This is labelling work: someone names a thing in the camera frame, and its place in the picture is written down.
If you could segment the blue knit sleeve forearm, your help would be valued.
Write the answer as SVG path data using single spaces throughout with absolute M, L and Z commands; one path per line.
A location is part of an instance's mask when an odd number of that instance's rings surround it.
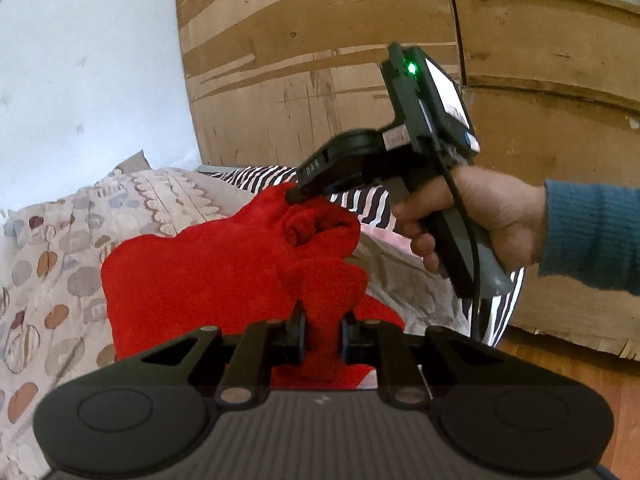
M 540 276 L 639 293 L 639 190 L 548 180 Z

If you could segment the person right hand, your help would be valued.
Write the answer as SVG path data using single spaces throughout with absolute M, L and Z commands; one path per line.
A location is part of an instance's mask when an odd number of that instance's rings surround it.
M 540 261 L 548 228 L 547 192 L 516 177 L 489 169 L 459 166 L 452 180 L 469 217 L 488 231 L 498 260 L 508 271 Z M 438 240 L 419 226 L 419 220 L 435 211 L 454 206 L 444 178 L 422 185 L 401 203 L 393 206 L 403 236 L 412 252 L 422 259 L 426 270 L 440 269 Z

